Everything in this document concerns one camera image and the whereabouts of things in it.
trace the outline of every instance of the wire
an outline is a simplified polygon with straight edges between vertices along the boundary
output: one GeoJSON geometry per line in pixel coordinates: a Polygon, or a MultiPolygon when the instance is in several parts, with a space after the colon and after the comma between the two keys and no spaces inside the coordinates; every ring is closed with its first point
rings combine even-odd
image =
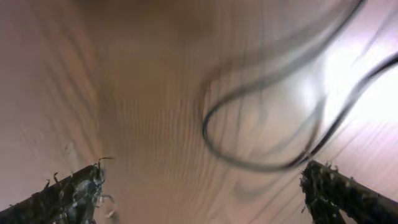
{"type": "MultiPolygon", "coordinates": [[[[255,82],[252,82],[248,85],[242,86],[226,96],[222,97],[220,101],[218,101],[210,110],[207,112],[206,116],[203,119],[202,123],[202,136],[205,141],[205,144],[208,146],[208,149],[214,156],[217,158],[227,162],[228,164],[232,166],[236,166],[242,169],[254,171],[254,172],[275,172],[275,171],[280,171],[280,170],[287,170],[287,169],[292,169],[294,167],[297,167],[308,160],[312,159],[316,153],[318,153],[324,145],[330,140],[332,135],[336,132],[336,130],[340,127],[342,124],[343,120],[346,118],[348,113],[351,111],[355,103],[358,101],[359,97],[364,93],[364,91],[369,87],[369,85],[374,81],[375,79],[379,78],[385,70],[388,68],[391,68],[393,65],[398,63],[398,53],[394,54],[393,56],[389,57],[386,59],[384,62],[382,62],[380,65],[378,65],[375,69],[370,71],[368,74],[366,74],[357,84],[356,86],[352,89],[351,93],[349,94],[349,97],[347,97],[346,103],[343,107],[343,109],[338,113],[338,116],[332,123],[332,125],[325,131],[323,136],[318,140],[317,144],[313,146],[313,140],[315,139],[315,135],[313,135],[303,151],[293,160],[290,162],[287,162],[285,164],[281,165],[267,165],[267,164],[260,164],[260,163],[254,163],[254,162],[248,162],[244,161],[241,159],[238,159],[237,157],[234,157],[232,155],[226,154],[222,152],[222,149],[219,147],[216,147],[214,142],[209,138],[208,136],[208,124],[210,121],[210,118],[222,107],[226,106],[228,103],[231,103],[234,100],[238,100],[242,97],[245,97],[246,95],[253,94],[257,91],[262,91],[266,88],[269,88],[270,86],[280,82],[281,80],[284,80],[285,78],[289,77],[292,75],[292,72],[296,69],[299,69],[309,63],[309,61],[313,60],[316,58],[317,55],[322,53],[328,45],[331,43],[332,40],[343,30],[343,28],[349,23],[350,20],[353,19],[353,17],[356,15],[356,13],[360,10],[361,6],[366,2],[366,0],[359,0],[354,7],[352,8],[352,11],[348,14],[348,16],[343,20],[343,22],[335,29],[332,34],[326,38],[318,47],[314,47],[312,50],[309,50],[307,53],[305,53],[303,56],[299,57],[297,60],[291,62],[289,65],[285,67],[285,70],[283,72],[278,71],[275,72],[275,74],[268,76],[268,77],[263,77],[255,82]]],[[[318,105],[321,105],[322,107],[325,105],[324,100],[321,100],[318,105]]]]}

